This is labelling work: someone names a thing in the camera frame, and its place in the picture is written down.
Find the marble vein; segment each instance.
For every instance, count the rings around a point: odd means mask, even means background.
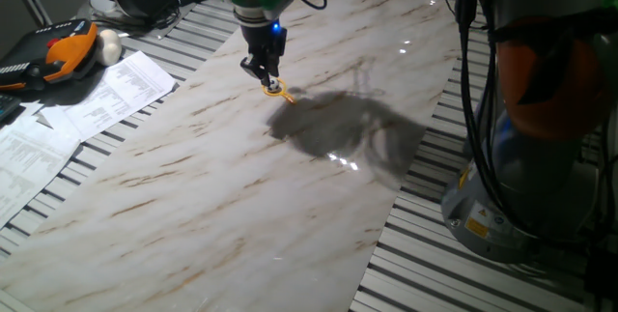
[[[17,252],[37,311],[346,311],[458,56],[443,2],[295,2],[267,98],[237,31]]]

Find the white ball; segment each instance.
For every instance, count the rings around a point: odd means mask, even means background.
[[[275,92],[279,90],[279,80],[276,78],[270,78],[270,85],[268,85],[268,90],[271,92]]]
[[[116,64],[123,52],[118,34],[112,30],[104,30],[98,34],[97,39],[97,61],[104,66]]]

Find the warning label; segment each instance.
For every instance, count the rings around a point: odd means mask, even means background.
[[[474,202],[472,210],[470,210],[465,228],[492,243],[510,247],[517,247],[520,243],[518,232],[515,231],[509,220],[478,201]]]
[[[489,232],[489,228],[480,222],[474,220],[474,218],[469,217],[467,222],[465,223],[465,228],[473,232],[474,234],[482,237],[483,239],[487,237],[487,233]]]
[[[478,201],[475,201],[470,215],[465,222],[465,228],[485,239],[490,230],[492,218],[492,212]]]

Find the paper document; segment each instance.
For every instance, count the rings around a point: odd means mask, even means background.
[[[21,112],[21,114],[19,114],[18,118],[26,118],[29,116],[33,116],[44,106],[44,104],[39,103],[38,101],[22,102],[20,105],[25,109],[23,110],[23,112]]]
[[[97,88],[80,103],[41,113],[54,129],[83,142],[169,93],[174,83],[140,51],[107,68]]]
[[[36,117],[0,130],[0,228],[58,175],[78,145]]]

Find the small orange part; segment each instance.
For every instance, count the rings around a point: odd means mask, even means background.
[[[49,48],[49,51],[47,51],[45,62],[47,64],[51,64],[55,61],[62,61],[65,64],[62,66],[60,71],[45,76],[44,79],[51,81],[73,72],[75,68],[79,66],[84,57],[86,57],[86,54],[90,51],[91,47],[93,47],[96,38],[97,26],[96,24],[91,23],[88,34],[67,37],[53,44]]]
[[[294,100],[294,97],[292,97],[292,95],[285,93],[281,96],[283,96],[284,99],[287,99],[290,104],[296,104],[296,101]]]
[[[14,90],[23,89],[25,87],[26,87],[26,84],[24,83],[17,83],[17,84],[11,84],[11,85],[0,85],[0,91],[14,91]]]

